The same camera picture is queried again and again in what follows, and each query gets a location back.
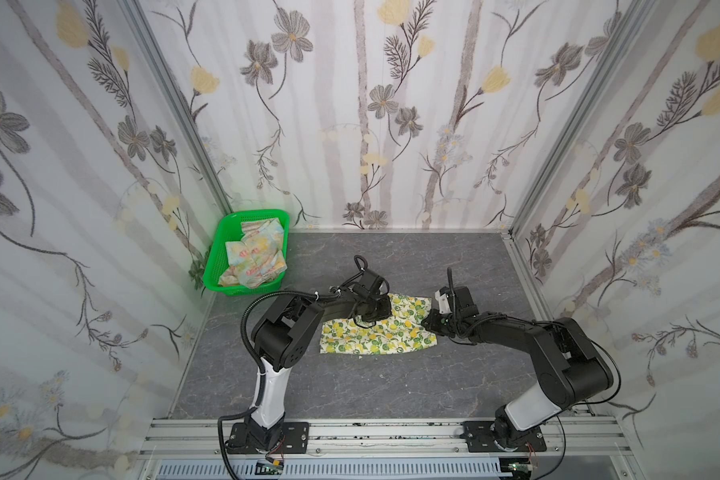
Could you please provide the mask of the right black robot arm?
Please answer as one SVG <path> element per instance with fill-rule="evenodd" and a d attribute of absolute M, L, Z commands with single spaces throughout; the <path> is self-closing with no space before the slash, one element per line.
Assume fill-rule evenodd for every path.
<path fill-rule="evenodd" d="M 606 391 L 615 381 L 612 369 L 575 320 L 481 313 L 465 286 L 441 288 L 422 326 L 469 345 L 494 344 L 529 355 L 536 382 L 497 409 L 490 427 L 494 443 L 505 451 L 530 443 L 545 421 Z"/>

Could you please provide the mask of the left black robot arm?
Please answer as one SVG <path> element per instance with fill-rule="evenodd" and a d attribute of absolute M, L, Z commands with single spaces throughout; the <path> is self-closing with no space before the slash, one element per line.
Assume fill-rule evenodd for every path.
<path fill-rule="evenodd" d="M 240 332 L 257 368 L 255 394 L 247 410 L 217 420 L 220 453 L 268 454 L 286 445 L 291 370 L 323 322 L 346 319 L 370 328 L 391 314 L 387 280 L 367 268 L 325 294 L 284 290 L 254 300 L 243 313 Z"/>

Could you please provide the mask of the lemon print yellow skirt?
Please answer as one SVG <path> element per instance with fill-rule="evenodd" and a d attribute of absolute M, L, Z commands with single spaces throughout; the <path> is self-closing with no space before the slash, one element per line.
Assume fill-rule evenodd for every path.
<path fill-rule="evenodd" d="M 395 355 L 425 350 L 437 345 L 435 334 L 422 326 L 431 310 L 423 297 L 391 294 L 391 315 L 366 328 L 354 319 L 325 321 L 319 341 L 320 354 Z"/>

